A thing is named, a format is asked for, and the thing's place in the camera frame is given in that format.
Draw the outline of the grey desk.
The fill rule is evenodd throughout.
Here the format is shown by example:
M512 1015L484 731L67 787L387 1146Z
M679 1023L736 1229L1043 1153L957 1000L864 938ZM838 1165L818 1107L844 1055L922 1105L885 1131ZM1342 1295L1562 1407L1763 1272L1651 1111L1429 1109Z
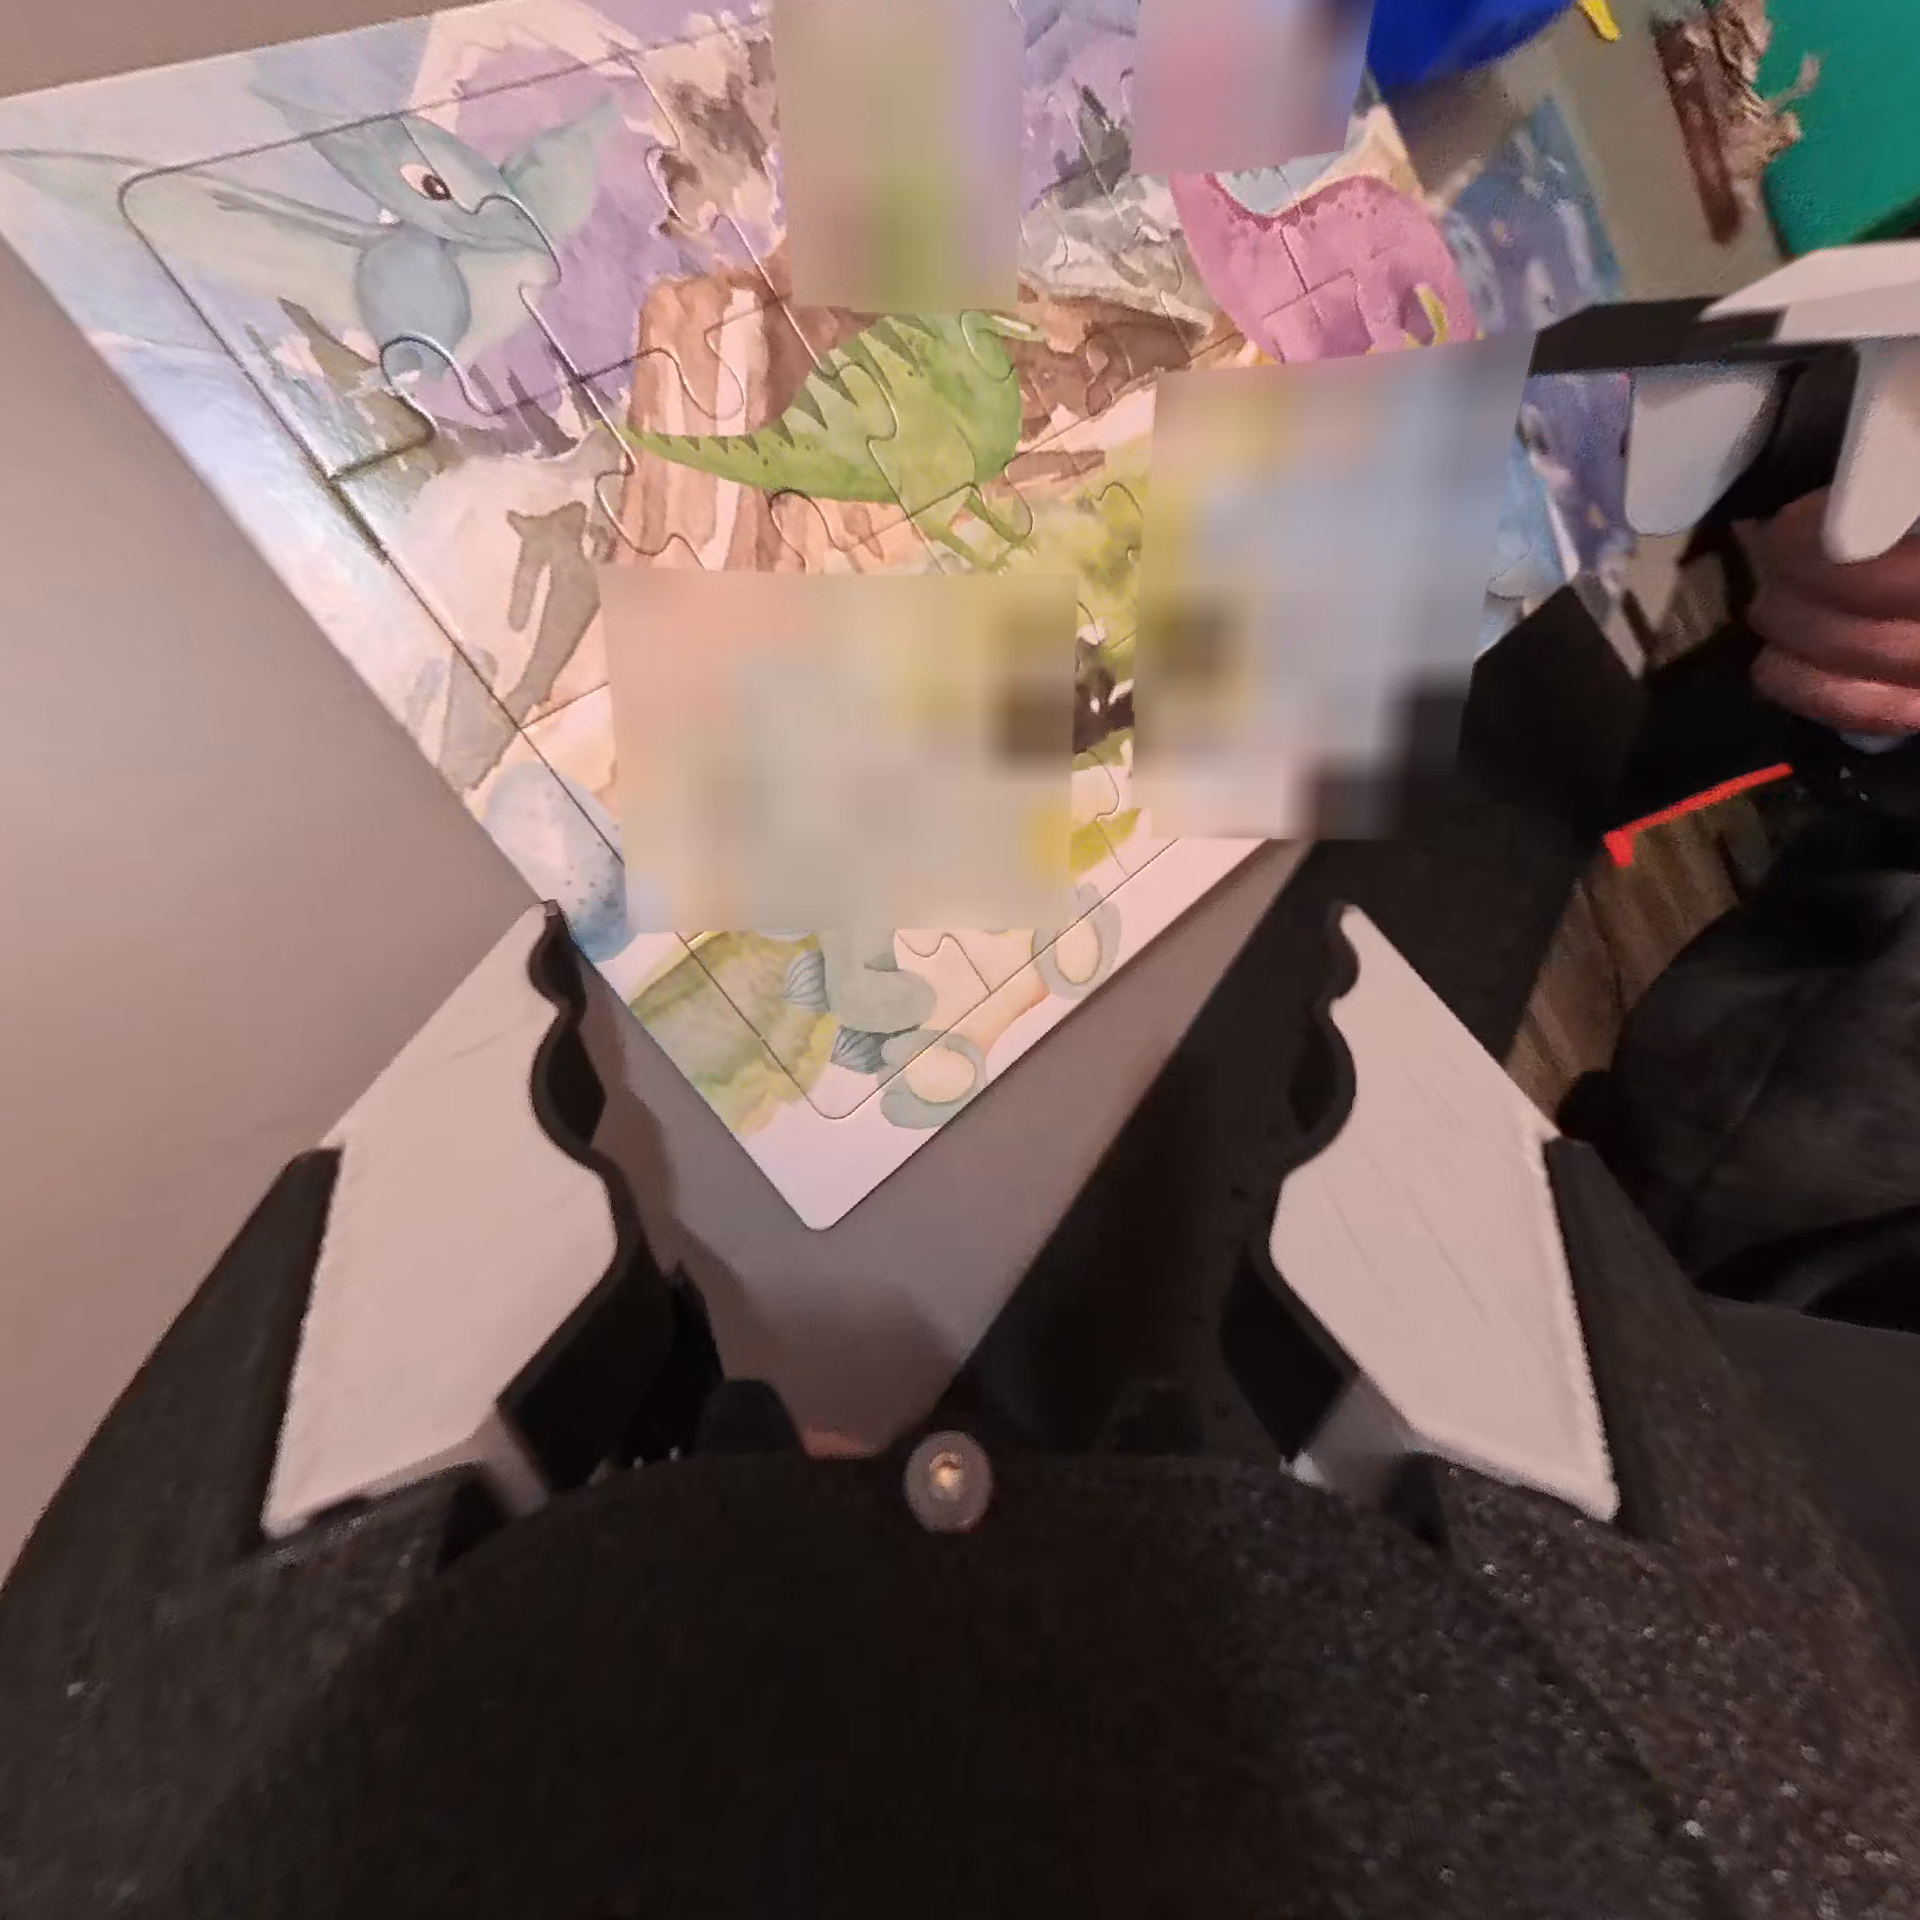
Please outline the grey desk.
M282 1167L534 904L5 253L3 1554ZM827 1232L620 1005L602 1127L806 1447L922 1427L1288 879L1247 861Z

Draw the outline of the dinosaur puzzle tray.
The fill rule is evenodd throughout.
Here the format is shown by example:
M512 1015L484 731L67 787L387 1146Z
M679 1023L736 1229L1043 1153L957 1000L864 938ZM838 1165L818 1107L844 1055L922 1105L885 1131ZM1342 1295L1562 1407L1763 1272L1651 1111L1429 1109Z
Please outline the dinosaur puzzle tray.
M1069 569L1007 562L1013 547L970 512L956 525L971 549L964 558L928 539L894 503L834 503L770 488L796 477L792 427L821 424L813 409L791 416L789 407L829 347L885 318L943 321L970 309L1015 317L1021 216L1035 183L1026 169L1024 29L1018 5L997 5L997 14L1006 55L992 74L1018 79L1015 217L1006 227L1015 275L989 302L949 317L883 317L806 305L796 293L787 263L776 31L768 5L450 8L5 99L5 238L202 469L509 864L558 902L575 946L622 1001L693 935L731 931L660 923L660 883L643 861L648 846L636 822L638 801L653 801L660 783L639 753L683 739L726 755L717 726L733 714L758 720L770 747L796 739L799 755L818 758L824 773L850 761L855 747L845 731L831 731L837 712L824 696L797 689L781 664L772 664L765 693L743 691L726 706L700 702L676 712L664 693L674 691L682 661L730 653L730 629L700 625L695 615L779 613L792 602L844 611L850 592L871 582L883 584L885 611L933 618L946 613L956 585L982 592L1045 585L1050 594L1069 589L1071 647L1063 659L1077 696ZM752 74L772 93L779 255L765 272L781 323L765 347L750 352L743 382L750 406L731 431L643 424L605 381L566 374L555 360L534 371L534 382L459 367L413 393L380 382L363 389L367 347L332 341L296 309L172 272L120 208L120 193L138 177L237 160L291 141L267 96L323 115L328 128L408 113L447 130L456 93L484 87L484 64L517 50L565 66L686 40L750 43ZM597 619L558 685L558 701L515 727L484 674L404 584L339 483L404 456L436 469L476 454L559 454L597 425L614 432L626 461L623 477L603 483L614 545L597 571ZM1064 922L1074 722L1043 767L1047 787L1063 789L1058 809L1067 816L1069 880L1060 895L1013 923L943 918L879 929L997 931ZM987 1086L1087 1000L1026 1015L997 1051ZM752 1136L733 1136L813 1231L845 1217L963 1111L925 1131L904 1129L879 1113L874 1090L844 1118L827 1118L827 1081L810 1105Z

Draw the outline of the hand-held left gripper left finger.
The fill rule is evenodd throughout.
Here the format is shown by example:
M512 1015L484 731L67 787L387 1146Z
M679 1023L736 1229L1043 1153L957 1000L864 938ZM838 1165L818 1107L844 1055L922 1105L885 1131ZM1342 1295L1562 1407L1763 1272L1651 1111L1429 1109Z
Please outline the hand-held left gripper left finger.
M622 1427L607 1336L645 1283L632 1191L594 1149L605 1086L555 906L525 911L323 1138L319 1250L261 1507L293 1538L478 1471L512 1517Z

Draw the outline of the black dimpled surface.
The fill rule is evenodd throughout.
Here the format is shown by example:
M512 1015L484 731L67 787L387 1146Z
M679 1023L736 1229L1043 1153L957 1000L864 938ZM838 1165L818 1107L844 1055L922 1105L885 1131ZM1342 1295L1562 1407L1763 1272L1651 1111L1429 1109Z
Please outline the black dimpled surface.
M1498 1065L1600 851L1642 686L1589 585L1476 661L1458 763L1400 838L1306 857L934 1408L992 1457L1291 1457L1352 1378L1263 1272L1340 1109L1320 1011L1359 909Z

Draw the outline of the space puzzle board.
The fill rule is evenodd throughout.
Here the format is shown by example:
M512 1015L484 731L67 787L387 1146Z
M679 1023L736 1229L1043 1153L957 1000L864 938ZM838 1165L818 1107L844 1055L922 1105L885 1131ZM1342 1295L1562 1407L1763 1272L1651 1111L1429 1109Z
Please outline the space puzzle board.
M1618 606L1637 551L1626 521L1628 425L1628 374L1525 384L1482 603L1483 653L1566 585L1598 619Z

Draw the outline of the person's right hand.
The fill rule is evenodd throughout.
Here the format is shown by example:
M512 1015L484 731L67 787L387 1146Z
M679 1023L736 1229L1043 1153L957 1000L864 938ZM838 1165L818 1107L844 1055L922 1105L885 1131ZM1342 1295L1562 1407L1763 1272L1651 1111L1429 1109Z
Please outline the person's right hand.
M1861 562L1824 545L1829 495L1796 499L1757 528L1748 609L1757 693L1858 739L1917 731L1916 536Z

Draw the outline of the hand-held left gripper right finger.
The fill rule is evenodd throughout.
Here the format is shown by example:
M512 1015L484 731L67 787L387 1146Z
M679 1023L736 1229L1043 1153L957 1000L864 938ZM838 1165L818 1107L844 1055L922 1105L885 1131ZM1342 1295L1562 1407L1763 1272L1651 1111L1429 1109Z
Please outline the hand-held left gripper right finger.
M1228 1370L1282 1466L1382 1507L1432 1459L1614 1521L1557 1134L1350 904L1291 1099L1303 1146L1228 1295Z

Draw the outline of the pale grey branch puzzle piece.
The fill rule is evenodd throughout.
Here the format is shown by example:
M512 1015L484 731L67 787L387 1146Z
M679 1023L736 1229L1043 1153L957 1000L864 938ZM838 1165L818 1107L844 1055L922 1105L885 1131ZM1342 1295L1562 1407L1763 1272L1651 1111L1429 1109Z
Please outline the pale grey branch puzzle piece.
M559 454L403 456L349 472L354 506L406 585L478 667L515 727L558 701L598 611L614 527L603 483L626 472L605 425Z

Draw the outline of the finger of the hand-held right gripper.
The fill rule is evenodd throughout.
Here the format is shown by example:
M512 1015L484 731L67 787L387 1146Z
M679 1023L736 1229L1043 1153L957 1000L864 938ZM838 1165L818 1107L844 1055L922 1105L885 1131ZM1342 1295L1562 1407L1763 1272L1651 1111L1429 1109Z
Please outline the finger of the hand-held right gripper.
M1834 247L1730 295L1591 305L1544 328L1533 378L1728 369L1917 336L1917 246Z

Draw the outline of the purple beige puzzle piece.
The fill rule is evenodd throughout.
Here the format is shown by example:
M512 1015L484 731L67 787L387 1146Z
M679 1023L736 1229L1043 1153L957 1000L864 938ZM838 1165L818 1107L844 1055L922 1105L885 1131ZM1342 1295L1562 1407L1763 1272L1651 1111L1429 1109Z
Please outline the purple beige puzzle piece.
M467 369L534 382L555 360L668 431L744 416L750 352L781 323L772 93L750 50L517 50L459 87L447 130L484 166L453 190L508 242L479 278L508 329L464 344Z

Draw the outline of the group of assembled puzzle pieces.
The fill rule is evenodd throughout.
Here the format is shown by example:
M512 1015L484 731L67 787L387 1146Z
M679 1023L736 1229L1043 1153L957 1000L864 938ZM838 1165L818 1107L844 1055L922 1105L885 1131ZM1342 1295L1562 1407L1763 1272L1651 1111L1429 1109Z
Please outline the group of assembled puzzle pieces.
M1026 169L1035 193L1118 195L1141 183L1170 207L1207 341L1179 369L1262 369L1482 335L1454 253L1411 173L1389 110L1359 86L1331 158L1253 177L1143 177L1128 147L1139 5L1018 5L1024 29ZM1069 440L1020 451L1006 488L1034 518L1007 562L1069 569L1077 589L1071 897L1098 883L1119 913L1119 958L1173 923L1259 839L1154 832L1133 795L1133 653L1148 454L1162 374Z

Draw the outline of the person's grey sweater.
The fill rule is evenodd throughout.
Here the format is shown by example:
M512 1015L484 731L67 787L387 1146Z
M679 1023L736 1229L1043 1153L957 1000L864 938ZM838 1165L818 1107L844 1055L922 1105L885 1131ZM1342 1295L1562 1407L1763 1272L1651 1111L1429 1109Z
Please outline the person's grey sweater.
M1557 1113L1725 1303L1917 1330L1916 745L1839 760Z

